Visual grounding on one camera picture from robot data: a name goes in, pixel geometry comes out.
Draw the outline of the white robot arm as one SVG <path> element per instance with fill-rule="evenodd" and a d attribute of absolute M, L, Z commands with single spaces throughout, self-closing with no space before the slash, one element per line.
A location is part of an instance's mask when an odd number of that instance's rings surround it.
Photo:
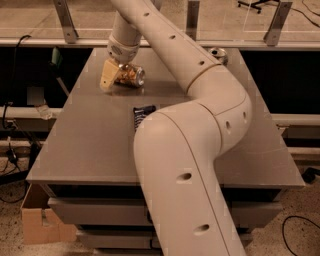
<path fill-rule="evenodd" d="M 110 0 L 108 48 L 131 59 L 140 33 L 189 101 L 147 116 L 134 137 L 137 174 L 164 256 L 246 256 L 214 170 L 247 133 L 250 97 L 216 58 L 159 11 L 160 0 Z"/>

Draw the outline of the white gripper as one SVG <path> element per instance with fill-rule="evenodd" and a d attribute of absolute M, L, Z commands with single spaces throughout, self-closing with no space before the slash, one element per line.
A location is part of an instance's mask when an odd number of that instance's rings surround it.
<path fill-rule="evenodd" d="M 121 64 L 130 63 L 137 55 L 138 50 L 139 45 L 128 46 L 119 42 L 113 35 L 109 36 L 107 52 L 110 57 Z M 119 64 L 114 59 L 107 59 L 103 65 L 100 88 L 104 92 L 111 88 L 120 72 Z"/>

